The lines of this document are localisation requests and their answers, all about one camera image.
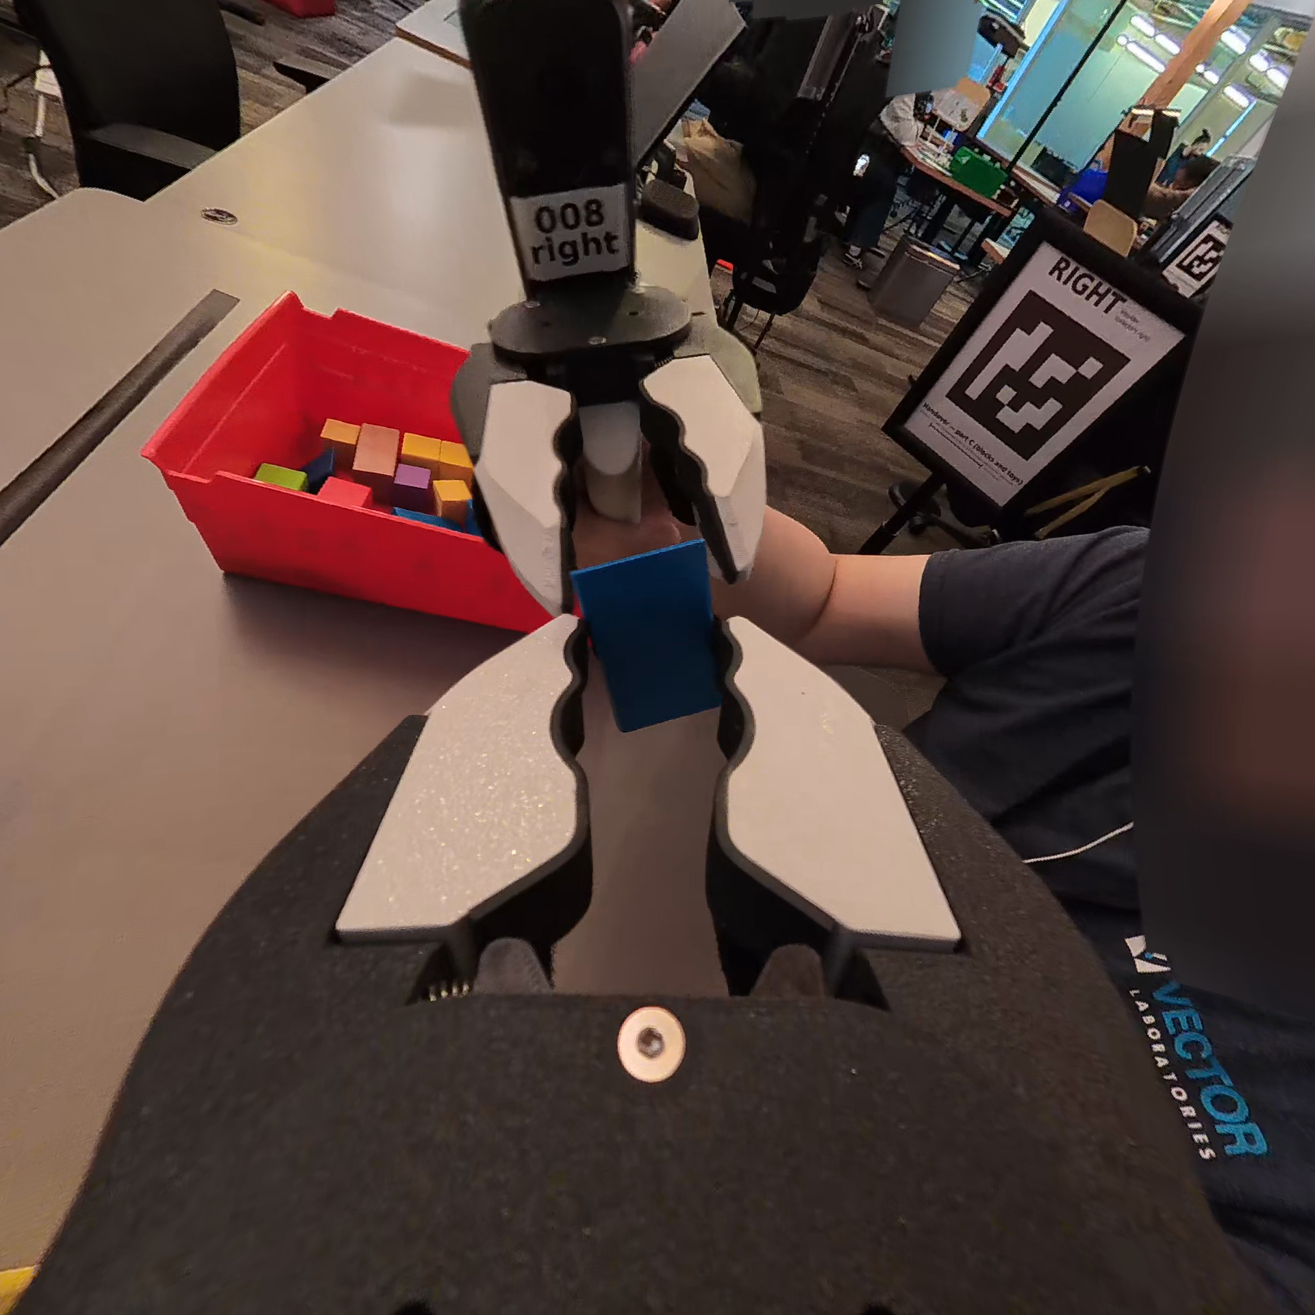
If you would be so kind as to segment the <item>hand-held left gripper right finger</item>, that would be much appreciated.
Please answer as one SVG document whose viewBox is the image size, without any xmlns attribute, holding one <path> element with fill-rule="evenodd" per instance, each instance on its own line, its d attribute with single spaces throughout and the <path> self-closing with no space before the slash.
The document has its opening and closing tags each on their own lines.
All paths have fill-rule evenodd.
<svg viewBox="0 0 1315 1315">
<path fill-rule="evenodd" d="M 861 953 L 950 955 L 963 933 L 875 720 L 828 673 L 747 618 L 720 624 L 723 699 L 706 900 L 731 992 L 783 947 L 825 992 L 866 992 Z"/>
</svg>

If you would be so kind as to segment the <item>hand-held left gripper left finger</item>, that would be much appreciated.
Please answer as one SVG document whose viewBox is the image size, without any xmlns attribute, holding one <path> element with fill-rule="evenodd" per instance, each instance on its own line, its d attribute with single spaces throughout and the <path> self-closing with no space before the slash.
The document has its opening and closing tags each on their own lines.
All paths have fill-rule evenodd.
<svg viewBox="0 0 1315 1315">
<path fill-rule="evenodd" d="M 346 944 L 434 944 L 471 980 L 484 948 L 554 947 L 594 890 L 583 696 L 587 626 L 562 615 L 456 681 L 417 743 L 338 912 Z"/>
</svg>

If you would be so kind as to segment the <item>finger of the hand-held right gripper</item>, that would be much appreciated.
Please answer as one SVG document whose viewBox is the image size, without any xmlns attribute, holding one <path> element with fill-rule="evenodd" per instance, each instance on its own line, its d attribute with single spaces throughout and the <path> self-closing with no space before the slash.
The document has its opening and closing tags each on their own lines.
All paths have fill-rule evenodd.
<svg viewBox="0 0 1315 1315">
<path fill-rule="evenodd" d="M 565 389 L 493 383 L 487 397 L 478 486 L 512 571 L 551 615 L 568 613 L 567 461 L 558 438 L 573 416 Z"/>
<path fill-rule="evenodd" d="M 720 363 L 678 355 L 651 371 L 642 429 L 672 510 L 698 527 L 723 582 L 747 580 L 763 541 L 766 449 Z"/>
</svg>

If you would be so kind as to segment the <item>red plastic bin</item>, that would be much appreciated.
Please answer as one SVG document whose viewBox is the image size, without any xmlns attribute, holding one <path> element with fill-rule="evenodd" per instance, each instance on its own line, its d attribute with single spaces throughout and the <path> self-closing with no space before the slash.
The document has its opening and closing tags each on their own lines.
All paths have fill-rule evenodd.
<svg viewBox="0 0 1315 1315">
<path fill-rule="evenodd" d="M 321 447 L 324 421 L 456 438 L 468 350 L 288 289 L 221 352 L 143 446 L 224 571 L 529 632 L 550 618 L 503 554 L 468 532 L 255 479 Z"/>
</svg>

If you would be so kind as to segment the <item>person's right forearm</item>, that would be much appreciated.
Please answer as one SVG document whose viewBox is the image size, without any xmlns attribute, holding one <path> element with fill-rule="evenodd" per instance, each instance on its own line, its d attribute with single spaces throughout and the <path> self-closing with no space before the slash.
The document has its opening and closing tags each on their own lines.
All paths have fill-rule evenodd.
<svg viewBox="0 0 1315 1315">
<path fill-rule="evenodd" d="M 929 554 L 831 552 L 777 508 L 764 513 L 750 576 L 712 580 L 717 616 L 748 618 L 817 667 L 869 665 L 935 673 L 919 604 Z"/>
</svg>

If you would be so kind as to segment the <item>person's right hand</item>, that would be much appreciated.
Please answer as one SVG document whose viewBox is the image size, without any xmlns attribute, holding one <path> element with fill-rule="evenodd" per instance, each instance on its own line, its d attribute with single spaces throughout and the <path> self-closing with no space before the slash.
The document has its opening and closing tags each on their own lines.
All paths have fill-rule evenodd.
<svg viewBox="0 0 1315 1315">
<path fill-rule="evenodd" d="M 589 491 L 592 466 L 579 460 L 575 471 L 575 521 L 572 527 L 573 566 L 576 569 L 608 565 L 614 560 L 676 546 L 686 526 L 672 513 L 650 457 L 650 444 L 640 440 L 637 465 L 639 519 L 617 519 L 601 515 Z"/>
</svg>

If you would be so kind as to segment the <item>black tilted board stand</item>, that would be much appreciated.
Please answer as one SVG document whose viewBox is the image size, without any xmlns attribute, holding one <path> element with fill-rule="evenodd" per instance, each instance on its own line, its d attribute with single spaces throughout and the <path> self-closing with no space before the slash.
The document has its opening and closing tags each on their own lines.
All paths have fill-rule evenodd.
<svg viewBox="0 0 1315 1315">
<path fill-rule="evenodd" d="M 700 83 L 745 28 L 731 1 L 678 1 L 633 59 L 630 155 L 639 169 L 695 98 Z"/>
</svg>

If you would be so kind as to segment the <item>black mesh office chair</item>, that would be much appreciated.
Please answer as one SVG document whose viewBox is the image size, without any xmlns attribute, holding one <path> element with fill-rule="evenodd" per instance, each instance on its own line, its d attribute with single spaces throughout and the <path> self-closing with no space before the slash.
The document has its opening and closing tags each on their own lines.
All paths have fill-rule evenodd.
<svg viewBox="0 0 1315 1315">
<path fill-rule="evenodd" d="M 719 310 L 733 330 L 745 306 L 781 317 L 802 303 L 817 272 L 842 186 L 850 130 L 836 108 L 853 68 L 866 78 L 872 53 L 871 11 L 825 22 L 769 20 L 759 58 L 745 65 L 753 83 L 736 101 L 720 100 L 716 130 L 742 145 L 755 184 L 748 220 L 705 227 L 714 263 L 731 264 L 731 288 Z"/>
</svg>

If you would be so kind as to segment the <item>grey trash bin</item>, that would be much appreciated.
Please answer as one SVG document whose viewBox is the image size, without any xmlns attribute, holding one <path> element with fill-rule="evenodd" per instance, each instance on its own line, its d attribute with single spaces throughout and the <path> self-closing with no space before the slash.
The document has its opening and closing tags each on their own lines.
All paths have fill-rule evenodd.
<svg viewBox="0 0 1315 1315">
<path fill-rule="evenodd" d="M 880 319 L 918 328 L 961 272 L 961 261 L 905 234 L 878 270 L 869 303 Z"/>
</svg>

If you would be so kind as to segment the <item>framed black white marker sign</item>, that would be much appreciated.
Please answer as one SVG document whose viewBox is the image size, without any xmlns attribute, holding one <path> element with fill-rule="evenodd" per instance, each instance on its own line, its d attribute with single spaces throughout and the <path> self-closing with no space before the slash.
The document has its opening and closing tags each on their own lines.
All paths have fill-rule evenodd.
<svg viewBox="0 0 1315 1315">
<path fill-rule="evenodd" d="M 1159 272 L 1044 211 L 883 430 L 1002 515 L 1062 476 L 1157 468 L 1202 317 Z"/>
</svg>

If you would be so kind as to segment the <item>small framed marker sign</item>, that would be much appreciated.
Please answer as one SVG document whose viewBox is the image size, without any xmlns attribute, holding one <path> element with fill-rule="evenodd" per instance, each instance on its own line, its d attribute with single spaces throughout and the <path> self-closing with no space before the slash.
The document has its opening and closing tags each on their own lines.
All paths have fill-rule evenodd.
<svg viewBox="0 0 1315 1315">
<path fill-rule="evenodd" d="M 1229 219 L 1213 217 L 1202 223 L 1162 267 L 1162 278 L 1190 300 L 1204 299 L 1220 270 L 1231 233 Z"/>
</svg>

